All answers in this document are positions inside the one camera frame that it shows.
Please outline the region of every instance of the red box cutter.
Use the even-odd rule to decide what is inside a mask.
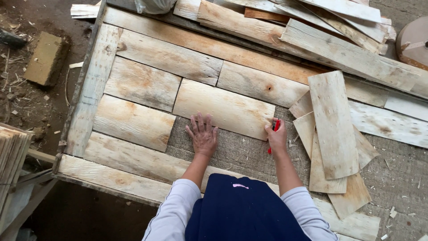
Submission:
[[[276,121],[275,123],[275,129],[273,131],[277,131],[279,128],[279,119]],[[269,150],[267,151],[267,153],[271,154],[272,153],[272,149],[269,147]]]

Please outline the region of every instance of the navy blue apron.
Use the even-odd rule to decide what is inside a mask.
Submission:
[[[211,174],[184,233],[186,241],[310,241],[262,181]]]

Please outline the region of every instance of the left hand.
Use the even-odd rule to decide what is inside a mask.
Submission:
[[[193,141],[193,149],[195,155],[202,154],[208,158],[211,158],[217,149],[217,133],[218,127],[212,130],[211,126],[211,115],[207,114],[207,127],[204,127],[204,121],[202,114],[198,112],[197,115],[198,125],[196,125],[195,116],[190,117],[192,123],[193,132],[189,126],[186,126],[186,131],[190,135]]]

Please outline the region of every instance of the white plastic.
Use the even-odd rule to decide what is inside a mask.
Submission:
[[[135,0],[137,12],[149,14],[163,14],[171,10],[177,0]]]

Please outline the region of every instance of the hand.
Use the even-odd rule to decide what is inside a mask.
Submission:
[[[212,126],[210,114],[207,114],[206,129],[204,128],[204,121],[200,112],[198,112],[197,120],[198,125],[196,125],[195,117],[193,115],[190,116],[193,132],[190,130],[189,126],[186,126],[186,131],[192,138],[195,156],[197,154],[202,154],[210,159],[217,149],[218,127],[215,127],[213,130],[211,130]]]
[[[279,120],[279,128],[275,132],[272,130],[272,126],[265,126],[265,130],[268,133],[269,145],[272,152],[285,151],[287,152],[287,128],[285,127],[285,121]]]

